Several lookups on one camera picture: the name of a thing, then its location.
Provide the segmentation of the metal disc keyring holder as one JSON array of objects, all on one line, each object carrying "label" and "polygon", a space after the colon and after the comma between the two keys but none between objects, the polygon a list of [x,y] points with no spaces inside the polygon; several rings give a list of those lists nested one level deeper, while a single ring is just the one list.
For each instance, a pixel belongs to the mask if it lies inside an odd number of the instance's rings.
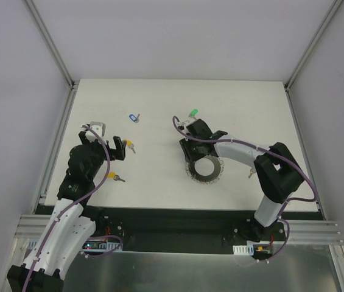
[{"label": "metal disc keyring holder", "polygon": [[187,175],[197,183],[213,184],[216,183],[224,170],[224,163],[215,156],[205,156],[194,162],[185,164]]}]

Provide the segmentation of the key with solid blue tag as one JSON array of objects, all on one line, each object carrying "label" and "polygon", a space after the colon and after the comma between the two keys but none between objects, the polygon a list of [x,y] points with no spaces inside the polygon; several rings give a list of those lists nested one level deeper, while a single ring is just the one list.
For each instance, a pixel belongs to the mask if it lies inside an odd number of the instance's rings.
[{"label": "key with solid blue tag", "polygon": [[251,178],[255,173],[256,171],[254,169],[251,169],[248,178]]}]

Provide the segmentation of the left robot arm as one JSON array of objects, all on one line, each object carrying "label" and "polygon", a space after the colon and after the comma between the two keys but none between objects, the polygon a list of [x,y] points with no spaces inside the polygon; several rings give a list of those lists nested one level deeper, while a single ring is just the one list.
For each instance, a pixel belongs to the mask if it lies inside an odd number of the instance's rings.
[{"label": "left robot arm", "polygon": [[103,210],[88,205],[108,178],[104,175],[100,183],[94,182],[102,165],[125,159],[126,142],[115,136],[115,147],[110,148],[104,135],[102,122],[82,125],[81,143],[69,152],[65,177],[38,243],[22,264],[12,265],[7,273],[12,291],[62,291],[71,263],[88,240],[113,239],[109,254],[122,247],[123,236],[111,234]]}]

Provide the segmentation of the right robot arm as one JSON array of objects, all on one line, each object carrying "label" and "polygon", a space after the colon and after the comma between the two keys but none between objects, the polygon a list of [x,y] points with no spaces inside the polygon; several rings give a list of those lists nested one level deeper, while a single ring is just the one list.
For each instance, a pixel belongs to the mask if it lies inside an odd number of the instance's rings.
[{"label": "right robot arm", "polygon": [[172,118],[175,129],[183,135],[179,141],[186,161],[186,171],[199,183],[214,183],[223,172],[224,158],[237,161],[250,168],[256,175],[264,194],[253,217],[239,227],[241,237],[253,242],[265,240],[273,232],[276,223],[292,196],[302,183],[313,191],[312,202],[317,200],[317,189],[291,154],[288,147],[277,142],[259,146],[238,140],[226,131],[211,131],[201,119],[180,122]]}]

